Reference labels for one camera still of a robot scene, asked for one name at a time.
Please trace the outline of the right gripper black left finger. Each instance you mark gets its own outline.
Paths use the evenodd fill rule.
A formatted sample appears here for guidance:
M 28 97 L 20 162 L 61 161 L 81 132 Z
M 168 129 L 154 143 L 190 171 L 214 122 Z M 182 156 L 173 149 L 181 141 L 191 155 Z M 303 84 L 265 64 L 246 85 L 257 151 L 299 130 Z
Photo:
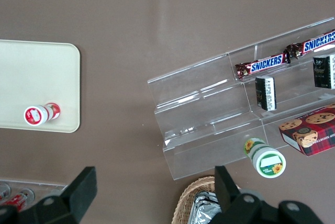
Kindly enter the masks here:
M 59 195 L 49 195 L 26 210 L 28 223 L 80 223 L 97 195 L 97 175 L 88 166 Z

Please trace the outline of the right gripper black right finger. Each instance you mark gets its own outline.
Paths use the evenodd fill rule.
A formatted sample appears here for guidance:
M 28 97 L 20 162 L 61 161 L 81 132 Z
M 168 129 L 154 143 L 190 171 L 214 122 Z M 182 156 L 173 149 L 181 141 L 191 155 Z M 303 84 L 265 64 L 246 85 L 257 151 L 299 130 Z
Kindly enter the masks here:
M 225 166 L 215 167 L 215 194 L 221 213 L 214 216 L 214 223 L 278 223 L 277 209 L 241 193 Z

